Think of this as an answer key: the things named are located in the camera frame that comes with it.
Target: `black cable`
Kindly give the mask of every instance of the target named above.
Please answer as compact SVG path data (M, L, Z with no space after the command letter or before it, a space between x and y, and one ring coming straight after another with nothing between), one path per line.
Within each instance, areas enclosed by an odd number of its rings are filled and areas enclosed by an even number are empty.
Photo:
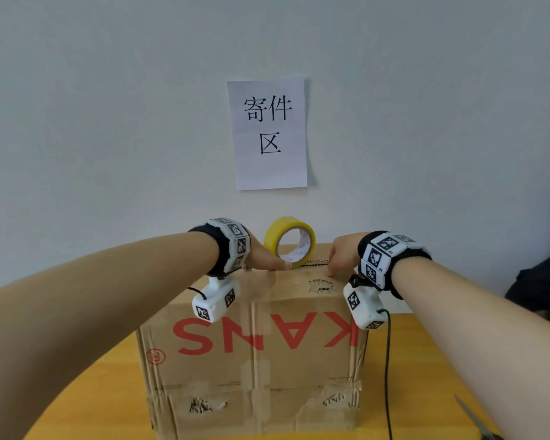
M389 348L391 347L391 315L387 309L381 309L379 313L387 313L387 353L385 355L385 414L387 414L387 429L389 430L389 440L393 440L391 431L391 417L389 416Z
M197 288L188 287L188 289L193 290L193 291L195 291L195 292L198 292L200 295L202 295L202 298L207 299L207 298L206 298L206 295L204 295L204 294L203 294L200 290L198 290Z

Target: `paper sign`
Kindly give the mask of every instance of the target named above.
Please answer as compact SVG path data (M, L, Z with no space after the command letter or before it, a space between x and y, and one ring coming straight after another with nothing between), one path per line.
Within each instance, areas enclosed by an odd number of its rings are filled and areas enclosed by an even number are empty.
M238 190L307 186L304 79L229 81Z

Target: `wristband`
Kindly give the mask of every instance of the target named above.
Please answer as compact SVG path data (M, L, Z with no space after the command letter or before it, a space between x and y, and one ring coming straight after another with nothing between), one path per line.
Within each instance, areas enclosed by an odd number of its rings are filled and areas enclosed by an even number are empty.
M206 233L218 244L218 260L207 275L225 277L240 269L250 253L250 235L244 226L228 218L210 219L190 232Z
M408 236L395 235L383 230L369 233L358 244L361 262L359 277L353 275L351 284L373 286L377 290L389 290L397 299L403 299L391 281L391 273L398 261L421 256L432 260L430 253Z

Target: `hand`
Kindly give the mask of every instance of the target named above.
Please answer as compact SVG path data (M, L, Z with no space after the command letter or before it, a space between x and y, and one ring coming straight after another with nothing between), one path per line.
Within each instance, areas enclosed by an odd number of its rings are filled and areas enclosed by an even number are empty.
M250 253L246 257L247 266L257 270L291 270L292 263L272 254L251 232L249 235Z
M361 257L358 255L358 243L367 233L353 233L338 236L332 243L328 256L328 276L334 276L339 270L352 270L358 266Z

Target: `wooden table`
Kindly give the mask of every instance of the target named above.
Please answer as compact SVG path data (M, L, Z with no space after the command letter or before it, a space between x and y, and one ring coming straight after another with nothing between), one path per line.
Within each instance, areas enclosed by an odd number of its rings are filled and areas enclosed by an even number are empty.
M414 315L392 316L389 405L395 440L478 440L457 394L494 429ZM387 330L370 332L363 370L361 421L352 432L261 436L261 440L388 439L383 400ZM134 335L78 377L43 414L26 440L153 440Z

